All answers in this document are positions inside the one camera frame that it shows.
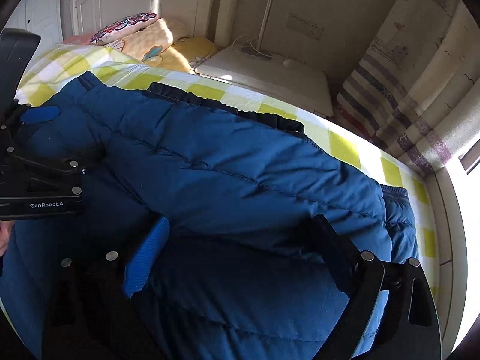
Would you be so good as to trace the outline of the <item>person's left hand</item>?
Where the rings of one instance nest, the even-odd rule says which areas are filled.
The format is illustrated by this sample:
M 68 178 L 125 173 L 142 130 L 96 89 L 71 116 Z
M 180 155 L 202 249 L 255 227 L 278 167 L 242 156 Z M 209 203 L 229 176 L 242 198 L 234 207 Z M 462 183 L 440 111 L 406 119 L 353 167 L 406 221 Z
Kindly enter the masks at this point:
M 0 222 L 0 256 L 2 257 L 6 252 L 9 245 L 12 230 L 14 228 L 14 221 L 1 221 Z

